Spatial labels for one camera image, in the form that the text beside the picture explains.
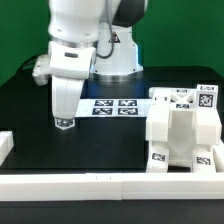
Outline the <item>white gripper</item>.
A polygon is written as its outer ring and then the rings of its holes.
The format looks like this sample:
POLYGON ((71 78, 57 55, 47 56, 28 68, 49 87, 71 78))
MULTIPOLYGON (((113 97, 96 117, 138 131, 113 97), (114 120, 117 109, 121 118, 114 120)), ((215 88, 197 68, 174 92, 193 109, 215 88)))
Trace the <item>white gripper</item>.
POLYGON ((75 118, 95 54, 95 47, 71 48, 50 41, 48 54, 38 57, 32 76, 38 85, 45 85, 52 78, 52 113, 55 118, 75 118))

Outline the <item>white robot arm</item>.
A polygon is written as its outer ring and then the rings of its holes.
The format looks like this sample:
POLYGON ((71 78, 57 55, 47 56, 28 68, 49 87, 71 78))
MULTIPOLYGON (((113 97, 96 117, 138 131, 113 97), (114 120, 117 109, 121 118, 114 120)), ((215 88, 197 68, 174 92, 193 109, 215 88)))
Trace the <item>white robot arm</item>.
POLYGON ((48 52, 37 58, 33 78, 52 84, 55 123, 69 127, 84 81, 122 81, 142 70, 132 26, 145 14, 148 0, 48 0, 48 52))

